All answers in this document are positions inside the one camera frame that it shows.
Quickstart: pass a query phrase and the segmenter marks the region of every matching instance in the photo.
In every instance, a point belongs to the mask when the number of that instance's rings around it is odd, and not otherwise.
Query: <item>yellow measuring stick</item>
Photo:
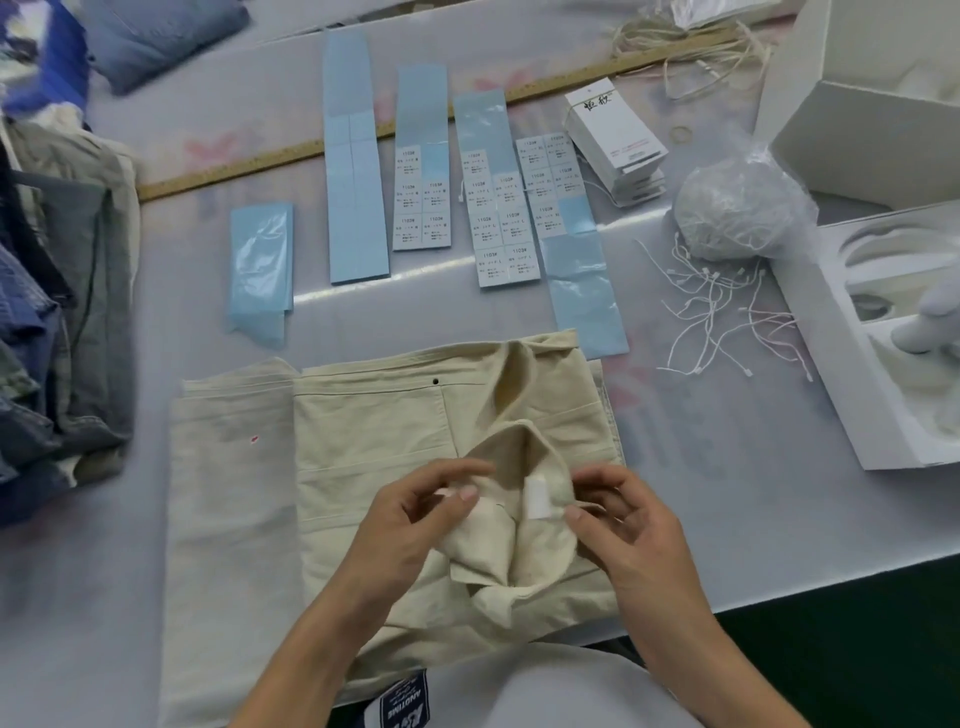
[[[653,65],[666,60],[667,58],[686,51],[709,48],[713,45],[726,43],[737,38],[736,30],[732,28],[720,28],[713,33],[699,34],[697,36],[677,40],[673,43],[662,45],[659,48],[653,48],[649,51],[640,51],[638,53],[626,54],[610,61],[589,65],[569,73],[562,73],[558,76],[549,76],[539,81],[533,81],[529,84],[514,86],[504,91],[508,104],[515,104],[520,101],[529,101],[540,96],[546,96],[557,91],[562,91],[574,86],[586,85],[597,79],[608,76],[616,76],[629,71],[636,71],[647,65]],[[447,107],[447,116],[453,118],[453,105]],[[376,138],[383,139],[393,136],[396,133],[396,122],[391,120],[376,127]],[[248,175],[255,175],[258,172],[265,172],[268,169],[276,169],[287,164],[294,164],[305,159],[319,157],[324,153],[324,141],[322,139],[311,139],[301,144],[294,144],[290,147],[283,147],[272,152],[264,152],[241,161],[232,161],[227,164],[218,164],[215,167],[209,167],[201,172],[191,172],[180,175],[179,177],[164,180],[163,182],[154,182],[152,184],[140,184],[136,188],[140,203],[145,204],[153,200],[162,200],[166,197],[173,197],[182,192],[207,187],[219,182],[236,180]]]

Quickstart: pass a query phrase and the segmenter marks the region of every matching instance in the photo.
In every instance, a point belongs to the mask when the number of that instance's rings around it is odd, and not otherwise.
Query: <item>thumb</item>
[[[583,508],[566,506],[564,518],[580,543],[592,551],[604,566],[610,563],[616,550],[624,546],[619,536]]]
[[[465,485],[445,497],[416,524],[420,538],[428,548],[436,546],[450,531],[460,525],[477,504],[475,485]]]

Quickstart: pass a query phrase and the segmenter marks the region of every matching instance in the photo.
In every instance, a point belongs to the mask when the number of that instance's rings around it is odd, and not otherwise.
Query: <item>navy blue patch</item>
[[[380,698],[380,728],[420,728],[429,720],[426,670],[397,683]]]

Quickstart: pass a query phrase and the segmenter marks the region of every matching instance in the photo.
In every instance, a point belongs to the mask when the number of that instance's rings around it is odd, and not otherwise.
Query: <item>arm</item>
[[[684,530],[626,468],[573,474],[566,520],[616,591],[624,626],[650,672],[710,728],[809,728],[747,660],[710,610]]]
[[[343,563],[276,651],[229,728],[326,725],[360,648],[413,586],[427,553],[467,517],[473,486],[438,489],[488,475],[482,460],[436,460],[380,489]]]

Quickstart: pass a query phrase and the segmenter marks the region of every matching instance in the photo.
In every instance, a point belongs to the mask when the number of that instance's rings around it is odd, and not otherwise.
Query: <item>green floor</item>
[[[960,728],[960,557],[720,620],[816,728]],[[329,725],[359,713],[339,709]]]

